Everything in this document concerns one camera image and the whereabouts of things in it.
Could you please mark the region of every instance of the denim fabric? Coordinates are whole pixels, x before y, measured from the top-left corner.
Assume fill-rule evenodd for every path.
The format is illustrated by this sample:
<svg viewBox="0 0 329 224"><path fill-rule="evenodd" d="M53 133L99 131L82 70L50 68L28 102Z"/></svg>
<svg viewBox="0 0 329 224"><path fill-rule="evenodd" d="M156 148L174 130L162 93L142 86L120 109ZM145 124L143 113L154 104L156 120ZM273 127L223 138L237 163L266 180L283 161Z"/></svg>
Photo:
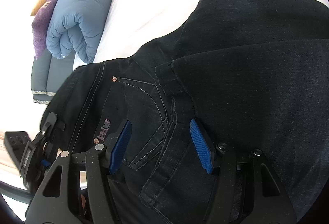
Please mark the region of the denim fabric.
<svg viewBox="0 0 329 224"><path fill-rule="evenodd" d="M193 117L214 143L261 148L297 218L310 208L329 177L328 27L328 8L314 0L201 0L132 57L174 100L140 193L166 223L200 223L213 188L190 139Z"/></svg>
<svg viewBox="0 0 329 224"><path fill-rule="evenodd" d="M113 191L119 214L138 215L123 223L204 220L215 178L191 141L194 117L214 143L263 150L300 219L329 177L328 30L329 9L315 0L200 0L135 55L78 68L63 86L71 93L59 90L46 112L65 98L64 117L56 113L75 125L57 143L73 152L88 150L103 123L113 133L131 120L115 181L141 204ZM157 217L143 218L150 209Z"/></svg>

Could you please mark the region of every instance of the folded blue comforter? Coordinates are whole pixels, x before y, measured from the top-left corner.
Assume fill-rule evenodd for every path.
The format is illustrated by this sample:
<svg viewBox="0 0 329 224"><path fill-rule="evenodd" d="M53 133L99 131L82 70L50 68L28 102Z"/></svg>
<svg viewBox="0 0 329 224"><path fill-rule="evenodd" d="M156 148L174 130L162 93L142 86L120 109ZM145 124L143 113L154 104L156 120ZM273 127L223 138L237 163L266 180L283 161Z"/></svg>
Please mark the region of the folded blue comforter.
<svg viewBox="0 0 329 224"><path fill-rule="evenodd" d="M58 0L47 32L47 48L63 59L75 50L93 62L112 0Z"/></svg>

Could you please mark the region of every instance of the blue clamp pad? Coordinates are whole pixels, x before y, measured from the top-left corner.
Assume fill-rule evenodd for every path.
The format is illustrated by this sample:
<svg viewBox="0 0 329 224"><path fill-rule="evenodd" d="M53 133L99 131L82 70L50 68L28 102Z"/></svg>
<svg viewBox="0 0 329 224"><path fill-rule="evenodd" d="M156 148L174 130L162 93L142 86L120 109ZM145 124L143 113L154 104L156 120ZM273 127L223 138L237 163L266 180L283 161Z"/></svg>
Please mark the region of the blue clamp pad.
<svg viewBox="0 0 329 224"><path fill-rule="evenodd" d="M111 175L120 168L124 153L126 152L129 140L131 138L132 125L129 120L126 121L120 135L116 141L113 150L111 151L111 162L109 165L109 172Z"/></svg>
<svg viewBox="0 0 329 224"><path fill-rule="evenodd" d="M215 148L198 119L191 120L190 133L202 167L211 174L214 168Z"/></svg>
<svg viewBox="0 0 329 224"><path fill-rule="evenodd" d="M51 165L51 163L49 163L46 159L42 159L41 163L44 167L49 167Z"/></svg>

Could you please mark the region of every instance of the black device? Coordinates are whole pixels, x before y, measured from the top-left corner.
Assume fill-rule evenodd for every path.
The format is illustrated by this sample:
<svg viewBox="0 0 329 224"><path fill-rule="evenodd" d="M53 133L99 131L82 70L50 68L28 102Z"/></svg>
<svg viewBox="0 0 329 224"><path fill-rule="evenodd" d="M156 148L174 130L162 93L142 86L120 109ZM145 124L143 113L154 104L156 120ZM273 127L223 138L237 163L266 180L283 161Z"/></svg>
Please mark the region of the black device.
<svg viewBox="0 0 329 224"><path fill-rule="evenodd" d="M217 177L207 224L229 223L233 204L236 171L245 172L240 213L233 224L295 224L297 222L289 197L261 150L236 152L226 143L213 145L199 119L193 119L191 136L202 141L209 163ZM87 152L71 154L63 151L56 158L57 148L51 143L54 128L63 129L56 115L50 113L42 131L31 141L25 132L6 132L5 146L18 167L24 184L34 194L26 212L26 224L121 224L111 195L108 180L116 176L127 148L132 125L124 119L116 133L103 144ZM83 209L80 171L86 171L88 211Z"/></svg>

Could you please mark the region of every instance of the gray blanket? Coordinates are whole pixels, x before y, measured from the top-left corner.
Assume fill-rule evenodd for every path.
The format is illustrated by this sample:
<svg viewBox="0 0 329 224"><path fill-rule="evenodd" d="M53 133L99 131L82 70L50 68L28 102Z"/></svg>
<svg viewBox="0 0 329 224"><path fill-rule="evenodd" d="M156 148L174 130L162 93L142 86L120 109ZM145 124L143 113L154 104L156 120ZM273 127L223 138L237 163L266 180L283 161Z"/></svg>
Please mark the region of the gray blanket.
<svg viewBox="0 0 329 224"><path fill-rule="evenodd" d="M48 104L65 79L73 72L75 52L62 60L54 58L46 49L39 59L33 61L31 90L33 102Z"/></svg>

